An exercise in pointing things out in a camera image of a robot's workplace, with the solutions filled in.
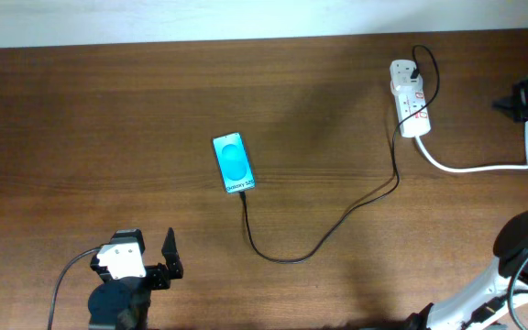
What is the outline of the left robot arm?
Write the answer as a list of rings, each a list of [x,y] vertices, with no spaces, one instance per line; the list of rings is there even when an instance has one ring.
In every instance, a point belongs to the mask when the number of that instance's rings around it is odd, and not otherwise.
[[[102,283],[91,293],[90,329],[147,330],[151,294],[183,277],[175,234],[168,229],[161,248],[165,261],[146,266],[145,243],[139,229],[116,231],[92,257],[90,267]]]

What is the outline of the blue Galaxy S25 smartphone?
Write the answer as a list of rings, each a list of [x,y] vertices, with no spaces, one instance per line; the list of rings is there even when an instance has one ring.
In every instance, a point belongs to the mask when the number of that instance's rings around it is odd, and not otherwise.
[[[248,154],[238,132],[215,137],[213,147],[227,193],[240,193],[256,187]]]

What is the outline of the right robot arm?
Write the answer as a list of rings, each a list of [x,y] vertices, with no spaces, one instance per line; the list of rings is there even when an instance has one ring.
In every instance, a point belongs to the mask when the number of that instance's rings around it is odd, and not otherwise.
[[[524,123],[525,162],[519,165],[489,165],[454,169],[437,162],[419,137],[415,142],[423,155],[437,168],[452,172],[528,170],[528,75],[512,87],[512,96],[493,104],[507,110],[517,122]],[[525,325],[516,309],[528,303],[528,211],[514,216],[499,232],[490,265],[455,296],[429,303],[411,314],[402,329],[504,329],[498,320],[509,315],[520,329]]]

